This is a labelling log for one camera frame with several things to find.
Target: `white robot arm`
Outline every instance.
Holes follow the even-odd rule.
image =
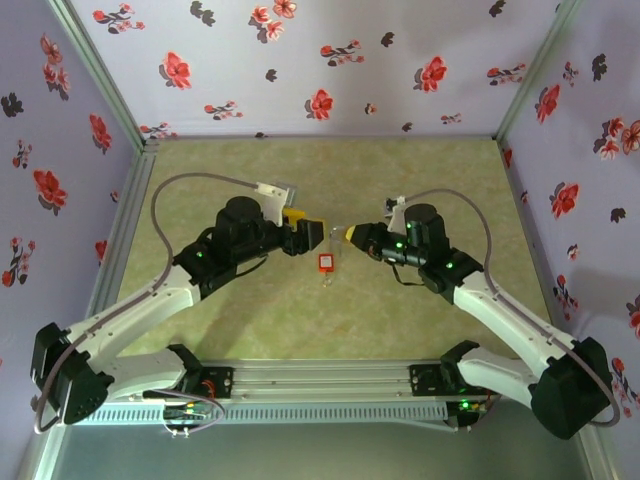
[[[201,383],[202,366],[183,345],[149,355],[117,355],[165,319],[255,270],[269,252],[301,255],[322,242],[323,222],[284,208],[286,191],[264,184],[256,190],[268,197],[263,208],[249,197],[230,199],[216,225],[138,292],[65,331],[51,323],[38,332],[31,378],[42,391],[40,402],[55,411],[54,423],[77,423],[116,398],[160,389],[192,392]],[[263,261],[238,273],[239,265],[257,258]],[[39,433],[44,431],[41,414],[36,408]]]
[[[444,220],[432,205],[394,203],[389,225],[353,226],[347,240],[391,265],[400,283],[397,266],[417,268],[429,290],[480,320],[520,358],[504,358],[475,342],[462,342],[440,359],[450,386],[483,387],[512,398],[564,439],[609,404],[614,406],[611,374],[600,344],[592,338],[577,341],[504,292],[483,265],[450,246]]]

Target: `small red object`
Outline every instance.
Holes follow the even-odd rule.
[[[318,270],[322,273],[331,273],[333,272],[333,254],[332,253],[321,253],[318,255]]]

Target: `wire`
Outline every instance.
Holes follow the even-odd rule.
[[[487,221],[487,218],[484,216],[484,214],[482,213],[478,205],[476,205],[473,202],[473,200],[471,200],[469,197],[467,197],[463,193],[460,193],[456,190],[452,190],[450,188],[434,188],[431,190],[426,190],[424,192],[417,193],[416,195],[406,197],[405,203],[409,203],[413,200],[417,200],[418,198],[424,197],[426,195],[431,195],[434,193],[447,193],[455,197],[458,197],[464,202],[466,202],[471,208],[473,208],[473,210],[475,210],[476,214],[480,218],[480,221],[482,222],[482,226],[484,227],[484,232],[487,237],[487,252],[484,257],[483,267],[484,267],[484,277],[487,281],[487,284],[489,285],[489,289],[491,290],[491,293],[496,298],[502,300],[502,302],[507,306],[507,308],[509,308],[513,313],[515,313],[522,320],[524,320],[530,327],[537,330],[538,333],[540,333],[540,335],[546,338],[547,342],[553,343],[555,346],[560,348],[564,353],[569,355],[578,365],[580,365],[580,367],[589,375],[589,377],[591,377],[591,379],[596,383],[596,385],[598,385],[600,390],[602,390],[602,392],[606,395],[607,399],[609,400],[609,403],[611,404],[611,407],[613,408],[613,417],[606,422],[600,422],[600,421],[594,420],[589,422],[589,425],[593,425],[596,427],[615,426],[620,421],[620,406],[618,405],[618,402],[616,402],[616,399],[613,396],[613,393],[611,392],[610,388],[607,387],[607,385],[602,381],[602,379],[598,376],[598,374],[594,372],[593,369],[584,360],[582,360],[582,358],[580,358],[573,350],[567,347],[564,343],[557,340],[552,333],[548,332],[543,327],[538,325],[534,320],[529,318],[527,314],[522,312],[517,306],[515,306],[509,300],[503,297],[500,294],[495,283],[493,283],[493,279],[491,278],[491,275],[489,273],[489,266],[490,266],[489,263],[491,261],[491,255],[493,253],[492,252],[493,240],[491,238],[491,230],[489,229],[489,222]]]
[[[245,275],[250,274],[251,272],[255,272],[257,269],[259,269],[262,265],[264,265],[264,262],[267,261],[267,258],[269,257],[264,257],[260,262],[258,262],[256,265],[254,265],[251,268],[246,269],[244,272],[238,273],[236,274],[236,278],[240,278],[240,277],[244,277]]]
[[[186,426],[182,426],[183,427],[183,431],[180,432],[177,429],[169,429],[169,425],[165,422],[163,423],[163,426],[165,429],[167,429],[172,435],[176,436],[182,436],[182,437],[188,437],[191,433],[196,433],[199,432],[201,430],[205,430],[209,427],[213,427],[215,424],[220,423],[222,420],[224,420],[225,416],[226,416],[226,410],[224,409],[224,407],[222,406],[222,404],[220,402],[218,402],[217,400],[215,400],[214,398],[209,398],[209,397],[203,397],[200,395],[193,395],[191,393],[183,393],[183,392],[175,392],[173,390],[153,390],[156,393],[160,393],[163,395],[171,395],[172,397],[180,397],[180,398],[188,398],[191,400],[197,400],[200,402],[206,402],[209,403],[210,405],[212,405],[214,408],[217,408],[218,411],[220,411],[220,416],[218,418],[215,417],[215,414],[213,413],[214,410],[211,411],[211,416],[213,417],[213,420],[211,420],[208,423],[205,423],[203,425],[198,425],[197,427],[186,427]]]
[[[391,263],[390,265],[391,265],[391,269],[393,270],[393,276],[396,277],[396,280],[400,285],[403,285],[405,287],[424,287],[423,283],[403,282],[402,279],[400,278],[400,274],[398,273],[398,268],[395,266],[395,264]]]
[[[53,367],[51,368],[49,375],[47,375],[44,385],[42,386],[42,395],[40,395],[40,398],[33,397],[33,399],[31,400],[31,405],[34,408],[36,413],[34,431],[37,434],[42,434],[47,430],[50,430],[57,423],[60,422],[60,417],[56,415],[49,423],[47,423],[43,427],[42,416],[44,414],[44,409],[47,405],[47,400],[49,399],[49,395],[51,394],[51,388],[53,386],[53,382],[55,381],[55,378],[58,376],[58,373],[60,373],[60,369],[62,368],[62,365],[67,360],[67,358],[71,356],[71,354],[76,350],[76,348],[78,348],[79,345],[82,344],[82,342],[84,342],[87,338],[89,338],[89,335],[92,335],[96,331],[100,330],[104,325],[109,323],[115,317],[129,310],[130,308],[138,305],[140,302],[142,302],[143,300],[151,296],[169,276],[169,272],[171,271],[171,262],[173,261],[173,249],[171,248],[171,243],[169,243],[167,236],[164,234],[164,232],[162,231],[162,228],[160,228],[160,225],[158,224],[158,218],[156,215],[156,203],[158,201],[158,196],[160,195],[160,192],[162,192],[162,190],[164,190],[168,185],[184,178],[194,178],[194,177],[221,180],[223,182],[233,183],[241,187],[249,187],[254,190],[258,188],[257,183],[244,182],[242,180],[236,180],[235,178],[225,177],[224,175],[217,175],[215,173],[207,173],[207,172],[181,173],[179,175],[174,175],[173,177],[169,177],[168,179],[163,181],[160,185],[158,185],[158,187],[153,192],[153,196],[151,197],[151,223],[153,224],[154,230],[158,234],[158,237],[164,244],[165,249],[167,250],[167,263],[164,267],[164,270],[162,271],[162,274],[160,275],[158,280],[153,284],[150,290],[145,290],[138,297],[132,299],[131,301],[125,303],[124,305],[115,309],[111,313],[105,315],[103,318],[101,318],[99,321],[97,321],[95,324],[89,327],[86,332],[83,332],[78,338],[76,338],[58,357],[56,362],[53,364]]]

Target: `gray floor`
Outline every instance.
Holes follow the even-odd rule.
[[[389,424],[217,426],[189,439],[161,427],[75,427],[54,480],[588,480],[577,438],[498,404],[476,431]]]

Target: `linear rail base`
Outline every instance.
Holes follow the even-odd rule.
[[[447,403],[481,401],[486,395],[412,393],[411,365],[424,360],[236,360],[204,363],[234,369],[222,423],[426,422],[448,418]],[[77,425],[163,423],[163,410],[180,399],[133,396],[103,405]],[[214,411],[209,419],[217,418]]]

